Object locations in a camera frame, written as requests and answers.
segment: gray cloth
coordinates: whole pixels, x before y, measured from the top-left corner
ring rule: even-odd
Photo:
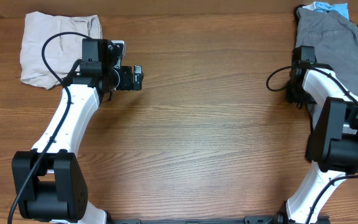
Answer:
[[[313,46],[317,62],[332,66],[337,78],[358,96],[358,27],[336,11],[297,10],[296,47]]]

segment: wood grain surface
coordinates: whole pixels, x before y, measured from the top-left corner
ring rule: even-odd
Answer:
[[[358,22],[358,14],[351,14]],[[305,110],[265,88],[290,64],[291,14],[102,17],[104,38],[127,42],[124,65],[142,91],[115,93],[94,114],[79,163],[89,200],[114,218],[241,218],[274,214],[310,164]],[[15,197],[11,159],[49,124],[61,88],[20,82],[23,19],[0,19],[0,223]],[[288,73],[278,74],[273,87]],[[358,223],[358,180],[322,214]],[[18,213],[14,223],[33,223]]]
[[[24,18],[40,11],[54,16],[155,16],[226,13],[291,13],[313,0],[0,0],[0,18]],[[325,0],[330,4],[348,2],[358,12],[358,0]]]

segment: black base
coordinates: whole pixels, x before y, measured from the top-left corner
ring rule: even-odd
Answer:
[[[275,217],[269,215],[247,216],[233,219],[193,219],[193,220],[156,220],[141,221],[139,219],[109,220],[107,224],[275,224]],[[319,217],[316,224],[331,224],[328,217]]]

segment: blue fabric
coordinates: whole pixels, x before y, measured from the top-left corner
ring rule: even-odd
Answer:
[[[316,12],[329,12],[329,11],[337,11],[345,17],[346,19],[349,19],[349,11],[347,10],[347,3],[344,4],[335,4],[330,5],[326,2],[315,2],[316,9],[314,11]]]

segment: folded shirt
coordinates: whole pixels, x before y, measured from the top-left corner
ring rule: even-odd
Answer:
[[[349,19],[349,10],[347,10],[347,3],[330,5],[326,2],[313,2],[308,6],[303,6],[302,8],[309,9],[315,12],[337,11],[346,19]]]
[[[103,36],[98,16],[50,16],[41,12],[27,14],[20,52],[22,82],[45,89],[58,84],[42,61],[41,50],[49,37],[61,32],[79,32],[95,39],[101,39]],[[60,78],[66,77],[75,60],[81,58],[82,39],[83,37],[78,35],[62,35],[47,45],[45,58]]]
[[[337,79],[358,96],[358,27],[336,11],[320,13],[299,8],[296,47],[313,46],[319,63],[329,64]],[[318,105],[308,105],[313,128],[321,114]],[[344,133],[354,130],[344,128]]]

